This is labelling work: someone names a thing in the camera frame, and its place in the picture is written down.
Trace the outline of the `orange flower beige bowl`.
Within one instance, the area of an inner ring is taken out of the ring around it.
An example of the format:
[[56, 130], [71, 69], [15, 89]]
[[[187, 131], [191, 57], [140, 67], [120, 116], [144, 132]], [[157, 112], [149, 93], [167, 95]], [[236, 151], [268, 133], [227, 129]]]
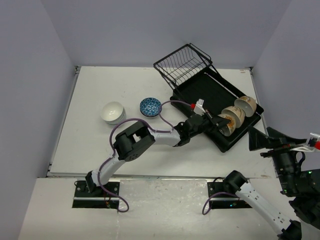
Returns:
[[227, 126], [229, 128], [229, 134], [223, 134], [226, 137], [231, 136], [236, 129], [236, 119], [232, 115], [225, 114], [225, 113], [221, 113], [218, 116], [231, 120], [231, 122], [227, 124]]

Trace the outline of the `beige leaf pattern bowl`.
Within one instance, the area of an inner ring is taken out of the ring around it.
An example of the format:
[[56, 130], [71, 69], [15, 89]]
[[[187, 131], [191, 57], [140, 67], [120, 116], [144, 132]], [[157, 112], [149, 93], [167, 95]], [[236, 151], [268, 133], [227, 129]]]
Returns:
[[236, 122], [235, 127], [237, 129], [242, 126], [242, 124], [244, 123], [245, 117], [246, 117], [245, 112], [237, 106], [228, 106], [228, 107], [224, 108], [221, 111], [221, 113], [233, 116], [235, 119], [235, 122]]

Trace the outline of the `red patterned white bowl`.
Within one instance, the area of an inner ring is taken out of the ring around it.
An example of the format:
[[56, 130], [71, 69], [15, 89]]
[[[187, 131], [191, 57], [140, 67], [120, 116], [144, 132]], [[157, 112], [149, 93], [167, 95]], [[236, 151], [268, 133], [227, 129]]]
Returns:
[[139, 104], [139, 110], [141, 114], [147, 118], [154, 118], [159, 115], [159, 109], [162, 103], [154, 98], [147, 97], [144, 98]]

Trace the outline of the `light blue ribbed bowl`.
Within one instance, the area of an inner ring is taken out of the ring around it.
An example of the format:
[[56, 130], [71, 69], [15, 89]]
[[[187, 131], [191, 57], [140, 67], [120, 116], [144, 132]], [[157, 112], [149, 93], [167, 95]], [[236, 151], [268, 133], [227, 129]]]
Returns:
[[125, 108], [117, 101], [107, 103], [100, 111], [101, 118], [110, 125], [117, 125], [125, 117]]
[[105, 122], [108, 124], [108, 125], [111, 125], [111, 126], [116, 126], [118, 125], [119, 123], [123, 122], [124, 120], [127, 119], [127, 116], [124, 114], [123, 116], [115, 119], [115, 120], [106, 120]]
[[124, 108], [107, 109], [102, 113], [102, 119], [109, 125], [117, 125], [126, 118]]

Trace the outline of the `light blue ribbed bowl front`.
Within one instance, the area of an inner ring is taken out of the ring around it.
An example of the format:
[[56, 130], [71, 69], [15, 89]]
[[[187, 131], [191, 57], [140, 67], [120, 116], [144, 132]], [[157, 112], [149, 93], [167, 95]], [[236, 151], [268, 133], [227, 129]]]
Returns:
[[117, 125], [126, 118], [124, 108], [107, 109], [102, 113], [102, 119], [109, 125]]

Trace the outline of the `light blue ribbed bowl back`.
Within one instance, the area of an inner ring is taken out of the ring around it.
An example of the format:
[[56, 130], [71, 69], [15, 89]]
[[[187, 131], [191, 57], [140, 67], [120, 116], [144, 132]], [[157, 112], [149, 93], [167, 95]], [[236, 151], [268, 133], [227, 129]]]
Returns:
[[101, 118], [110, 125], [117, 125], [125, 117], [125, 108], [117, 101], [107, 103], [100, 111]]

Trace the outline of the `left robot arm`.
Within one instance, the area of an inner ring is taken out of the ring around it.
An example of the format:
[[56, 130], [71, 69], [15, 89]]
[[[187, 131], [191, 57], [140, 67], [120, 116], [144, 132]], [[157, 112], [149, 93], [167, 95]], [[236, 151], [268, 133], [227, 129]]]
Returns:
[[86, 190], [97, 197], [103, 193], [104, 185], [111, 176], [126, 162], [139, 158], [152, 145], [166, 145], [182, 147], [188, 144], [191, 138], [206, 131], [217, 131], [227, 126], [231, 121], [209, 112], [203, 115], [193, 114], [186, 121], [178, 123], [172, 130], [155, 130], [142, 119], [130, 118], [124, 121], [135, 123], [115, 137], [109, 138], [112, 154], [99, 166], [90, 171], [86, 177]]

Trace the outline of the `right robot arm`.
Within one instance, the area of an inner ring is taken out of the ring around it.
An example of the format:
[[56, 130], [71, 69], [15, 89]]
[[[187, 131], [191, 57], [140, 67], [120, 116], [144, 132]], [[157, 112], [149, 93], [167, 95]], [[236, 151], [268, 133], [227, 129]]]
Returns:
[[271, 158], [279, 184], [270, 196], [261, 194], [240, 172], [234, 170], [223, 180], [227, 196], [236, 196], [252, 207], [274, 230], [280, 240], [318, 240], [320, 238], [320, 171], [302, 170], [306, 153], [320, 150], [320, 136], [294, 138], [271, 127], [262, 133], [250, 127], [249, 150]]

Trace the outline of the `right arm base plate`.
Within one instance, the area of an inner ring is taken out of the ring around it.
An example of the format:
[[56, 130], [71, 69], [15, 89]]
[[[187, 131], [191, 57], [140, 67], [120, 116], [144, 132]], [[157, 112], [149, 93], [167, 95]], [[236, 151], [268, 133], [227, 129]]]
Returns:
[[[213, 181], [207, 182], [207, 190], [208, 190], [208, 196], [211, 197], [214, 194], [224, 192], [224, 185], [223, 185], [223, 178], [217, 177]], [[209, 207], [212, 210], [216, 209], [250, 209], [251, 206], [245, 202], [244, 200], [229, 196], [226, 194], [219, 194], [215, 197], [213, 197], [209, 201]]]

